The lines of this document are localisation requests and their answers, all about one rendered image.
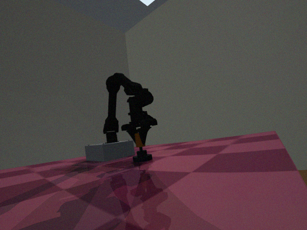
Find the orange cylinder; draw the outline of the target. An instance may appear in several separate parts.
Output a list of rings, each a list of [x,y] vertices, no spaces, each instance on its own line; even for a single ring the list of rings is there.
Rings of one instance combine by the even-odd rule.
[[[145,144],[142,144],[141,139],[139,134],[134,134],[135,135],[135,143],[136,143],[136,147],[143,147],[145,146]]]

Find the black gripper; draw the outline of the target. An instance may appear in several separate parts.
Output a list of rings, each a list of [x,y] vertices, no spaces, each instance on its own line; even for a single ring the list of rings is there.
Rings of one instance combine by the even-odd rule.
[[[134,142],[135,142],[134,134],[139,133],[142,144],[145,144],[146,142],[147,132],[150,128],[152,128],[150,126],[157,125],[157,120],[155,118],[143,119],[144,113],[145,112],[142,111],[141,108],[131,109],[130,113],[128,113],[128,115],[130,115],[131,122],[129,122],[129,124],[122,125],[121,127],[122,131],[128,132],[128,134],[130,135],[130,137],[133,139]],[[136,129],[136,127],[141,127],[141,128]]]

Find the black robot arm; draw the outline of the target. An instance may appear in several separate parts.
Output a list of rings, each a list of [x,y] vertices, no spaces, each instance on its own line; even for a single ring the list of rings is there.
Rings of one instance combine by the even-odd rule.
[[[132,82],[130,79],[124,76],[123,73],[115,73],[113,76],[108,77],[106,80],[106,88],[109,92],[108,98],[108,117],[105,120],[103,133],[106,134],[107,142],[114,143],[119,142],[117,140],[116,132],[118,132],[118,120],[116,119],[116,100],[117,92],[120,90],[120,85],[124,87],[124,92],[127,95],[135,95],[129,97],[129,108],[137,109],[151,104],[154,100],[153,95],[148,91],[148,88],[142,88],[142,86],[136,82]],[[112,131],[112,132],[111,132]]]

